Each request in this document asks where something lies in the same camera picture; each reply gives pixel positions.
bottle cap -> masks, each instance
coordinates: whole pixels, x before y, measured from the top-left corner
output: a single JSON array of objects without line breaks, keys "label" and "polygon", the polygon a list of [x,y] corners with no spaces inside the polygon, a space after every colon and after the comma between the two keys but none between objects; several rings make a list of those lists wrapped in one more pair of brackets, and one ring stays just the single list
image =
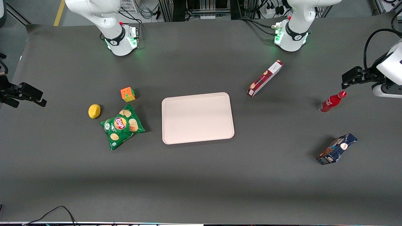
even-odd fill
[{"label": "bottle cap", "polygon": [[341,91],[339,94],[338,94],[338,97],[340,97],[340,98],[344,98],[344,97],[346,97],[347,96],[347,93],[345,92],[345,91]]}]

red box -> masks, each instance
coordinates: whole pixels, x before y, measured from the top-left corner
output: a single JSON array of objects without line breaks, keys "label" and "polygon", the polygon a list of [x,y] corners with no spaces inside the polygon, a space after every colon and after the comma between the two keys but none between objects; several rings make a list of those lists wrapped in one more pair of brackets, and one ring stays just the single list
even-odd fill
[{"label": "red box", "polygon": [[271,80],[282,68],[283,63],[277,60],[268,70],[266,70],[255,82],[248,88],[247,94],[253,97],[265,84]]}]

green chip bag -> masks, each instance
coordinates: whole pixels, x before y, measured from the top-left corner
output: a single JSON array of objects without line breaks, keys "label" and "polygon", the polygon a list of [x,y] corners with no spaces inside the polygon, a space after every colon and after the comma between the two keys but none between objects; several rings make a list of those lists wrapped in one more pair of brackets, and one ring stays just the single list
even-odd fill
[{"label": "green chip bag", "polygon": [[112,151],[134,134],[145,132],[131,105],[127,105],[116,117],[100,124],[105,129]]}]

yellow floor line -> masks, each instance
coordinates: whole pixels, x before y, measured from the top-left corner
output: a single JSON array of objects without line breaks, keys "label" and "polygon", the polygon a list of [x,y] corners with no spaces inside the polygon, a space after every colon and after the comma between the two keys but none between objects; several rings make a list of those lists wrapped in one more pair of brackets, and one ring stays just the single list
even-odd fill
[{"label": "yellow floor line", "polygon": [[57,11],[56,19],[54,19],[53,26],[59,26],[60,18],[62,17],[65,4],[66,2],[64,0],[60,2],[59,10]]}]

blue box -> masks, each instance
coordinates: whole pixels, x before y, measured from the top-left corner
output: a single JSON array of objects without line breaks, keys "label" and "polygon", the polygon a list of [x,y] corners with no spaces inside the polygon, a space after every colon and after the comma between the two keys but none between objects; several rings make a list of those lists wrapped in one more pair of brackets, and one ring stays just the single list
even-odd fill
[{"label": "blue box", "polygon": [[344,151],[357,141],[352,134],[346,134],[334,140],[317,158],[321,165],[338,162]]}]

